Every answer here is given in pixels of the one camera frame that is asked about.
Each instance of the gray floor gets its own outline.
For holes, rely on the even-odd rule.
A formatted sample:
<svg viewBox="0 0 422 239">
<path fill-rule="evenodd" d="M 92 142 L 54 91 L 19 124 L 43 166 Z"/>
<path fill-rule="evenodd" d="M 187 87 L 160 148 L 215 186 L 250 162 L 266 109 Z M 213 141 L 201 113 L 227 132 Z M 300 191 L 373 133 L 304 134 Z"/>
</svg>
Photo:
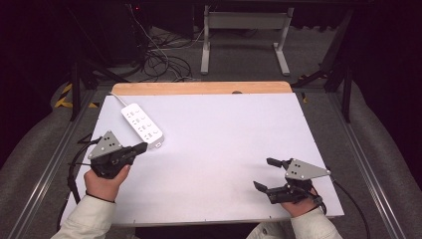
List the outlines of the gray floor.
<svg viewBox="0 0 422 239">
<path fill-rule="evenodd" d="M 318 69 L 335 31 L 291 28 L 285 46 L 291 75 L 283 77 L 272 43 L 277 31 L 258 31 L 252 38 L 231 33 L 216 34 L 211 41 L 210 69 L 201 76 L 200 43 L 189 49 L 165 51 L 188 61 L 195 81 L 287 81 Z M 136 74 L 129 79 L 138 81 Z M 159 79 L 174 79 L 169 72 Z M 422 238 L 421 191 L 411 176 L 394 141 L 382 123 L 366 106 L 359 88 L 353 85 L 350 118 L 345 123 L 338 114 L 341 91 L 326 94 L 315 81 L 301 91 L 298 100 L 315 137 L 316 144 L 334 178 L 353 196 L 362 209 L 372 238 Z M 113 82 L 101 82 L 96 91 L 83 91 L 84 99 L 101 103 Z M 64 86 L 52 97 L 52 106 Z M 65 203 L 68 166 L 81 148 L 77 141 L 93 131 L 101 108 L 84 109 L 75 122 L 72 110 L 54 108 L 16 146 L 0 171 L 0 238 L 49 238 L 56 231 L 57 218 Z M 71 135 L 69 141 L 64 135 Z M 332 219 L 343 238 L 365 238 L 365 229 L 356 207 L 338 188 L 345 215 Z M 290 223 L 287 233 L 294 238 Z M 111 228 L 107 238 L 126 238 L 132 228 Z"/>
</svg>

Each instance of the white power strip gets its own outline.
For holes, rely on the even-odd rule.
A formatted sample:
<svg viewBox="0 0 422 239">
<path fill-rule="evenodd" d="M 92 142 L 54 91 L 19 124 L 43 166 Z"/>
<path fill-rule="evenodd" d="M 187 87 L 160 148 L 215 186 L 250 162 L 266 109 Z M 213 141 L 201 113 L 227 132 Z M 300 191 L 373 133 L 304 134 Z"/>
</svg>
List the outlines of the white power strip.
<svg viewBox="0 0 422 239">
<path fill-rule="evenodd" d="M 130 104 L 121 109 L 121 114 L 126 118 L 140 138 L 148 143 L 148 148 L 161 147 L 164 135 L 159 127 L 149 118 L 138 104 Z"/>
</svg>

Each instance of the person's left hand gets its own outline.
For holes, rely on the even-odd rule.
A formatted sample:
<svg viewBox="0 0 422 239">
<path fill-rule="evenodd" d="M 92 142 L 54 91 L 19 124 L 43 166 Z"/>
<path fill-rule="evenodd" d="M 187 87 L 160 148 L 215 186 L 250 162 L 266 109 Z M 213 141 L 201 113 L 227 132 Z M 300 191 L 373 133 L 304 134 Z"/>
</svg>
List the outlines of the person's left hand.
<svg viewBox="0 0 422 239">
<path fill-rule="evenodd" d="M 130 170 L 130 165 L 124 166 L 118 175 L 113 179 L 105 179 L 98 177 L 92 169 L 84 175 L 87 193 L 94 197 L 114 202 L 117 198 L 118 189 L 127 178 Z"/>
</svg>

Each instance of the white table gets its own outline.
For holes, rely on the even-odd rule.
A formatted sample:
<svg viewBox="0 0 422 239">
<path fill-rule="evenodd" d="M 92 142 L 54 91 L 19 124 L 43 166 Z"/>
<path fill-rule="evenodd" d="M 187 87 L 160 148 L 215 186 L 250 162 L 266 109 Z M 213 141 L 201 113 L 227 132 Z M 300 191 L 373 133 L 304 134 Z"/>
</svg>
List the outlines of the white table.
<svg viewBox="0 0 422 239">
<path fill-rule="evenodd" d="M 161 148 L 136 158 L 116 199 L 114 225 L 285 220 L 290 218 L 288 213 L 271 204 L 253 184 L 254 180 L 269 187 L 286 183 L 284 170 L 269 166 L 266 158 L 294 157 L 323 167 L 293 93 L 121 98 L 128 104 L 138 103 L 163 130 L 165 141 Z M 117 98 L 106 97 L 93 138 L 111 130 L 123 146 L 140 143 L 120 114 L 122 107 Z M 85 163 L 93 148 L 88 149 Z M 89 169 L 83 166 L 77 177 L 81 195 L 86 190 L 83 175 Z M 329 177 L 313 182 L 327 206 L 327 216 L 343 215 Z M 71 197 L 63 218 L 75 206 Z"/>
</svg>

